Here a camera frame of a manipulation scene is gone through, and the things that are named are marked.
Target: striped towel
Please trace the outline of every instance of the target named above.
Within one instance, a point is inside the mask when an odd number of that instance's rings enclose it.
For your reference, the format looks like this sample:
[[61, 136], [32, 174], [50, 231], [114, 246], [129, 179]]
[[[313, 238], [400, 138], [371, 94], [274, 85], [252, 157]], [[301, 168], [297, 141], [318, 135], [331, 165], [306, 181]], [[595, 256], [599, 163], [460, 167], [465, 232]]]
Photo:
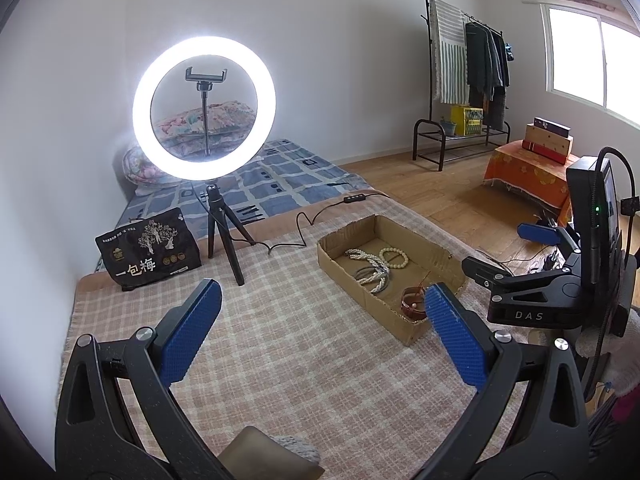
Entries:
[[466, 84], [465, 24], [460, 9], [441, 0], [431, 0], [435, 16], [436, 95], [451, 105], [469, 101]]

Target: black snack bag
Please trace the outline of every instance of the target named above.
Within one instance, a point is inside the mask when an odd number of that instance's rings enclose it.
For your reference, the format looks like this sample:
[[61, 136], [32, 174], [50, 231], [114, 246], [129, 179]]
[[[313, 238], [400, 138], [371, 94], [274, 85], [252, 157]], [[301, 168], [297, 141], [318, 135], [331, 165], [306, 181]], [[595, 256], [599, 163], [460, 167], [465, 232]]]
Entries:
[[122, 290], [201, 266], [200, 250], [179, 207], [98, 236], [109, 275]]

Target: window frame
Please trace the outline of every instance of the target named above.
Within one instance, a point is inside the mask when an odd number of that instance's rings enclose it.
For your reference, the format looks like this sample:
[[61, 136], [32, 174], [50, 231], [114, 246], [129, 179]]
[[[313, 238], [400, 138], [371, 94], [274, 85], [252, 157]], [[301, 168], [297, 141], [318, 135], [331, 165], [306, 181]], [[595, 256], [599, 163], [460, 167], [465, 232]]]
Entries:
[[[604, 34], [602, 32], [602, 24], [607, 23], [608, 25], [612, 25], [613, 27], [621, 28], [626, 30], [627, 32], [640, 37], [640, 31], [634, 29], [633, 27], [627, 25], [626, 23], [619, 22], [618, 20], [614, 20], [612, 18], [608, 18], [606, 16], [602, 16], [597, 12], [590, 12], [588, 10], [576, 9], [575, 7], [562, 6], [556, 4], [541, 4], [542, 10], [542, 22], [545, 34], [545, 47], [546, 47], [546, 91], [567, 97], [579, 103], [585, 104], [592, 108], [596, 108], [597, 110], [603, 111], [606, 114], [609, 114], [612, 117], [615, 117], [625, 123], [633, 126], [635, 128], [640, 129], [640, 123], [636, 123], [635, 121], [621, 115], [613, 110], [609, 110], [607, 108], [607, 52], [604, 48]], [[554, 88], [554, 42], [553, 35], [551, 32], [551, 16], [549, 14], [549, 9], [558, 9], [558, 10], [566, 10], [568, 12], [574, 12], [575, 14], [583, 14], [585, 16], [591, 16], [592, 18], [596, 18], [598, 20], [598, 28], [600, 29], [600, 44], [602, 46], [602, 70], [603, 70], [603, 82], [604, 82], [604, 94], [603, 94], [603, 105], [594, 103], [593, 101], [589, 101], [588, 99], [584, 99], [577, 95], [569, 94], [568, 92], [563, 92], [561, 90], [556, 90]]]

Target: mini tripod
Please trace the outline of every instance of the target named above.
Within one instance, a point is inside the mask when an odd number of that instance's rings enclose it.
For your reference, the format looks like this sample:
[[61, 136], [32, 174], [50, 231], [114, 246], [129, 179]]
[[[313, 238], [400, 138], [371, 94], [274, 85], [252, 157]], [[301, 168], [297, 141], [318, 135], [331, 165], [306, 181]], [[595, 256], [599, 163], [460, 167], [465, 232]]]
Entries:
[[229, 259], [231, 269], [236, 277], [236, 282], [238, 282], [238, 285], [244, 285], [244, 276], [242, 275], [238, 255], [236, 254], [236, 248], [231, 239], [231, 233], [229, 232], [226, 219], [229, 218], [229, 220], [231, 220], [231, 223], [236, 226], [236, 229], [240, 231], [244, 239], [252, 246], [255, 245], [255, 240], [242, 225], [236, 213], [225, 203], [225, 199], [220, 193], [220, 188], [214, 180], [207, 182], [207, 199], [209, 201], [209, 258], [213, 257], [213, 245], [216, 237], [217, 224], [220, 231], [220, 238], [222, 238], [222, 245], [225, 248], [226, 257]]

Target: ring light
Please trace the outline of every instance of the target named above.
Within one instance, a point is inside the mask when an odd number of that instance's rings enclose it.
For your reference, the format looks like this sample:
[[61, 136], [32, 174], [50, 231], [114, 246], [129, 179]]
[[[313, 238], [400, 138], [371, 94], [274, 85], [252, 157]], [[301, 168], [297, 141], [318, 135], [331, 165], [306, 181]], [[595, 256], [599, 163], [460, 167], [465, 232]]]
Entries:
[[[254, 84], [257, 113], [247, 138], [231, 153], [217, 160], [191, 162], [173, 156], [156, 138], [151, 123], [151, 101], [162, 78], [173, 67], [191, 57], [222, 56], [237, 63]], [[165, 173], [185, 180], [213, 180], [248, 163], [271, 131], [276, 113], [276, 92], [262, 60], [237, 41], [215, 36], [191, 38], [172, 46], [146, 69], [133, 99], [133, 129], [140, 148]]]

